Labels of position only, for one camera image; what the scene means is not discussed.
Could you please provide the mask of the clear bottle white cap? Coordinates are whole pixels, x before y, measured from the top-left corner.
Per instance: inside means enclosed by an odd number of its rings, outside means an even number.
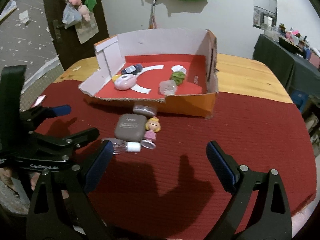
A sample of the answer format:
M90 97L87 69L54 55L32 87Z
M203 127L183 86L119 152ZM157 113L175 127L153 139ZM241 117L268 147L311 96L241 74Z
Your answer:
M141 145L139 142L127 142L117 138L103 138L101 142L110 141L113 144L113 153L121 154L125 152L138 153L141 151Z

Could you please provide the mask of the yellow plastic lid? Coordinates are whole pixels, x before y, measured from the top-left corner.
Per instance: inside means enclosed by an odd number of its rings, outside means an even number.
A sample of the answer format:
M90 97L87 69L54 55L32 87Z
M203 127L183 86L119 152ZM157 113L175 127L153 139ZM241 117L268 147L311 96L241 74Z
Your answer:
M115 83L115 81L116 81L118 78L120 78L120 77L121 77L121 74L117 74L117 75L113 76L113 77L112 77L113 83Z

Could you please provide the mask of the pink round case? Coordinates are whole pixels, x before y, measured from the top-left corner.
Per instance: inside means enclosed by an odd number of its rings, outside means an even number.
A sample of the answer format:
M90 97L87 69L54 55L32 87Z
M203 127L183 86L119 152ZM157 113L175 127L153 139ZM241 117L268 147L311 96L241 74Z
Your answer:
M125 91L131 89L137 82L137 77L133 74L121 75L114 82L114 86L117 90Z

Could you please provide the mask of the clear small plastic box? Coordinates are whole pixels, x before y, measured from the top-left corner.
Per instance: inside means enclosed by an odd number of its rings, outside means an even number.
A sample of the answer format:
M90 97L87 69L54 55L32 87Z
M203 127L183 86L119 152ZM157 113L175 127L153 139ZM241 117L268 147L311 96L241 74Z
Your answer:
M165 96L175 95L175 93L177 92L176 82L174 80L166 80L160 82L159 92Z

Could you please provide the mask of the green fuzzy toy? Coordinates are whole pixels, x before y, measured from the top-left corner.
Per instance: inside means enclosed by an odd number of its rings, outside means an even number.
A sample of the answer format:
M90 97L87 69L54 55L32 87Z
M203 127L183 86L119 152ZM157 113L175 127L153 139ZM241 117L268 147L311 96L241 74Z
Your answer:
M183 83L183 81L185 80L185 74L184 72L173 72L170 76L170 79L175 81L176 85L179 86Z

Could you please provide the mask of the dark wooden door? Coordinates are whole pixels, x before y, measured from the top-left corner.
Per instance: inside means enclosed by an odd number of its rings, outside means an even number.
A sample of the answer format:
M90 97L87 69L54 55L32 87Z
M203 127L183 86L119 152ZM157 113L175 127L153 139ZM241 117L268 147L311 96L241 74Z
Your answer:
M43 0L53 45L64 70L95 55L94 44L109 37L101 0L81 0L90 11L86 22L67 0Z

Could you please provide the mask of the grey square case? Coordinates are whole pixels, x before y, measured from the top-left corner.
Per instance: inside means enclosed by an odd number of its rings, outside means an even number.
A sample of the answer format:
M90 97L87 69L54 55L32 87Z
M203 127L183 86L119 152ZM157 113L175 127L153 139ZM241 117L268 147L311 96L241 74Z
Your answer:
M144 138L146 122L146 116L123 114L119 117L114 136L128 142L140 142Z

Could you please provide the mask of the round grey jar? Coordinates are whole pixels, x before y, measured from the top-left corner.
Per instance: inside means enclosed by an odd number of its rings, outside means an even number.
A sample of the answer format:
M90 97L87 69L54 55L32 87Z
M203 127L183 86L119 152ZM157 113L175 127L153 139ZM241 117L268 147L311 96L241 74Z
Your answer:
M157 115L157 108L149 105L135 104L133 107L133 112L135 114L153 117Z

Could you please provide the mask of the blonde doll figurine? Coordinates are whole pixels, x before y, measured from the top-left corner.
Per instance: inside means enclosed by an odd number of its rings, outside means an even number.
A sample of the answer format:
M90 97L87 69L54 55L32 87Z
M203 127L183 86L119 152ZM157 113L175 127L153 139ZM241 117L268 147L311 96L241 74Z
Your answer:
M145 124L145 134L143 140L140 141L142 147L154 150L156 148L156 136L161 130L159 118L153 116Z

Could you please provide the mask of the pink plush toys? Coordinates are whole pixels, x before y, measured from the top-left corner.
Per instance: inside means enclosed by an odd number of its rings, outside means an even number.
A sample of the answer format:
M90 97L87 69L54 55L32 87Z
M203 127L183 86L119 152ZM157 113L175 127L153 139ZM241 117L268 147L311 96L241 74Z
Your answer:
M81 0L67 0L67 1L74 9L76 9L80 13L84 21L89 22L91 20L90 11L86 5L83 5Z

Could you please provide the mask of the cardboard box with red bottom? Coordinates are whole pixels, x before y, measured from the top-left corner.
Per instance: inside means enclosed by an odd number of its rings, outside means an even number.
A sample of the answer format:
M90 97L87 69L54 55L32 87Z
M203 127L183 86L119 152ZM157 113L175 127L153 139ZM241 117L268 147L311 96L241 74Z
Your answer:
M94 45L98 70L79 85L88 102L131 107L156 107L159 112L210 118L219 92L216 75L217 39L207 29L146 29L118 34ZM117 90L112 77L140 63L136 84ZM159 92L174 65L187 73L175 95Z

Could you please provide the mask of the white small cup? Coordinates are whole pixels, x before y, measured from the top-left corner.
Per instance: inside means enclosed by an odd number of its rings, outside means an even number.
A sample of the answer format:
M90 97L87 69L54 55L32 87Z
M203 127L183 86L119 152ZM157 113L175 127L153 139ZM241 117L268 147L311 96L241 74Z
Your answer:
M182 65L174 65L171 70L173 72L182 72L184 75L187 73L187 70Z

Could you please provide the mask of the dark cloth covered side table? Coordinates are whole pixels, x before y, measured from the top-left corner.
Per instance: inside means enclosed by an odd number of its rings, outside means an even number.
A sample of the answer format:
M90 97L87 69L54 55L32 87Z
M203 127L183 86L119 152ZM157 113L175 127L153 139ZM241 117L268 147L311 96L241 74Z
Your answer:
M296 89L319 97L319 70L306 59L287 51L269 37L259 35L253 59L268 66L287 91Z

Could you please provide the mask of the wooden table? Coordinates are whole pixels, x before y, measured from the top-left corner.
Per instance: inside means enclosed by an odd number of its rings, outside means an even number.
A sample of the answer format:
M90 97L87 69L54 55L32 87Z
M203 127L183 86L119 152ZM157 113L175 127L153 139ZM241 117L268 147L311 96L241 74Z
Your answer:
M95 57L81 59L63 72L55 82L65 80L82 82L98 68L98 61ZM219 70L217 77L221 92L292 103L289 94L277 77L259 61L218 54L217 69Z

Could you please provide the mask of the orange handled broom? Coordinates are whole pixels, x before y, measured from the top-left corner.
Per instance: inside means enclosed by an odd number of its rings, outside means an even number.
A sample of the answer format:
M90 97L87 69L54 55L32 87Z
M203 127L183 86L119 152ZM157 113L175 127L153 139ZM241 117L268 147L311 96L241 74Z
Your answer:
M157 3L157 0L153 0L153 1L152 1L152 6L151 6L151 13L150 13L150 19L149 19L149 27L148 27L148 29L155 29L155 28L156 28L156 20L155 20L156 3Z

